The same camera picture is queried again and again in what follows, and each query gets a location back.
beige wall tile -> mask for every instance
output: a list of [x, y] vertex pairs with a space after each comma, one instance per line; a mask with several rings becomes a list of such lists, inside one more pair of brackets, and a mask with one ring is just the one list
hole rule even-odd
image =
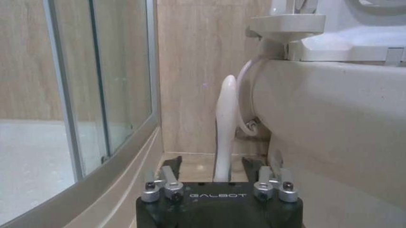
[[247, 19], [267, 11], [259, 1], [208, 2], [160, 1], [157, 6], [165, 151], [215, 152], [222, 81], [254, 56], [256, 41], [246, 38], [244, 28]]
[[43, 1], [0, 1], [0, 28], [0, 118], [61, 120]]

bolt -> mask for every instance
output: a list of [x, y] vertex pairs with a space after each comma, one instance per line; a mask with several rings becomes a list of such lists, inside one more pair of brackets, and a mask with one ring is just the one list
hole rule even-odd
[[260, 192], [260, 193], [258, 193], [258, 198], [259, 198], [260, 201], [266, 201], [267, 200], [267, 195], [263, 192]]
[[283, 182], [283, 190], [291, 191], [292, 190], [292, 183], [291, 182]]
[[182, 194], [179, 192], [173, 193], [172, 197], [171, 197], [171, 200], [173, 202], [178, 202], [182, 200]]
[[155, 189], [155, 183], [153, 182], [147, 182], [145, 183], [145, 190], [153, 190]]

toilet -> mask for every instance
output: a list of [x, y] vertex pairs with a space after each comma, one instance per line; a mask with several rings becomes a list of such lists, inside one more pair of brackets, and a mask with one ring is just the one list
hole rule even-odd
[[247, 34], [283, 45], [255, 73], [252, 115], [306, 226], [405, 227], [406, 1], [274, 0]]

glass shower door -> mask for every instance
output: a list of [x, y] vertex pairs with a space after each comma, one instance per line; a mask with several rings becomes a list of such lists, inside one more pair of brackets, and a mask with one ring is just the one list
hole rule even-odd
[[152, 112], [144, 0], [92, 0], [109, 150]]
[[159, 126], [156, 2], [0, 6], [0, 225], [64, 227]]

floor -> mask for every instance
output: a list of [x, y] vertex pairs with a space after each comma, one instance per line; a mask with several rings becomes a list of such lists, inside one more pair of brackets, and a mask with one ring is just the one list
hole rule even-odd
[[[85, 173], [100, 166], [95, 125], [79, 124]], [[75, 183], [61, 121], [0, 120], [0, 224]]]

